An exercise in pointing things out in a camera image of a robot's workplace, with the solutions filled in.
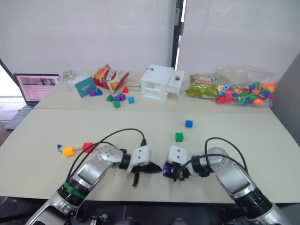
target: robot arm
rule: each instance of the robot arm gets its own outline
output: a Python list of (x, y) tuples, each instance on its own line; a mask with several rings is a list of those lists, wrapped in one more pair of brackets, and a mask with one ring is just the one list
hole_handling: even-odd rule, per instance
[(151, 163), (150, 150), (142, 146), (132, 155), (106, 145), (98, 149), (98, 155), (88, 161), (73, 177), (65, 181), (51, 198), (27, 221), (26, 225), (63, 225), (73, 216), (84, 202), (85, 197), (104, 178), (106, 171), (112, 167), (134, 173), (137, 185), (140, 171), (157, 173), (160, 167)]
[[(228, 156), (222, 148), (212, 148), (208, 154), (222, 154)], [(168, 162), (179, 165), (185, 164), (193, 156), (181, 147), (171, 146)], [(221, 157), (209, 157), (210, 169), (216, 174), (222, 187), (236, 204), (243, 210), (246, 219), (251, 224), (261, 225), (292, 225), (283, 212), (265, 197), (250, 176), (233, 161)], [(189, 174), (199, 176), (207, 169), (205, 158), (194, 160), (186, 166)], [(165, 170), (164, 175), (172, 177), (174, 171)]]

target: laptop keyboard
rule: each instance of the laptop keyboard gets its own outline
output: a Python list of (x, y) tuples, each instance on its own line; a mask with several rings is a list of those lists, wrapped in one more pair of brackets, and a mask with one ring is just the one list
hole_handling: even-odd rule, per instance
[(26, 105), (18, 112), (16, 116), (27, 116), (32, 109), (33, 106)]

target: cable connector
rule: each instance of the cable connector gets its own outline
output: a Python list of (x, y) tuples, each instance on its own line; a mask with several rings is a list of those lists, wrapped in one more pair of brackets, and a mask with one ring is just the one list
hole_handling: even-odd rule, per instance
[(146, 139), (143, 138), (143, 139), (142, 139), (142, 142), (141, 142), (141, 147), (142, 147), (142, 146), (145, 146), (145, 145), (147, 145), (147, 142), (146, 142)]

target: laptop screen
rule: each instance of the laptop screen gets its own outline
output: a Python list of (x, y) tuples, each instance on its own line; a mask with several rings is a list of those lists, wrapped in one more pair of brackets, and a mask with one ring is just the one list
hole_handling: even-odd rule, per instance
[(27, 104), (37, 104), (60, 81), (58, 74), (15, 74)]

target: plastic bag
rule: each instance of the plastic bag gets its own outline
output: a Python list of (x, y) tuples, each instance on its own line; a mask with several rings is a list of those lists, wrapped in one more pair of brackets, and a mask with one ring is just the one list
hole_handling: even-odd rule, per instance
[(191, 86), (185, 92), (197, 98), (217, 98), (218, 92), (214, 80), (213, 75), (191, 75)]
[(247, 65), (216, 68), (218, 104), (271, 106), (276, 81), (274, 74)]
[(123, 85), (128, 75), (128, 71), (113, 70), (108, 64), (106, 64), (95, 73), (94, 82), (97, 86), (114, 92)]

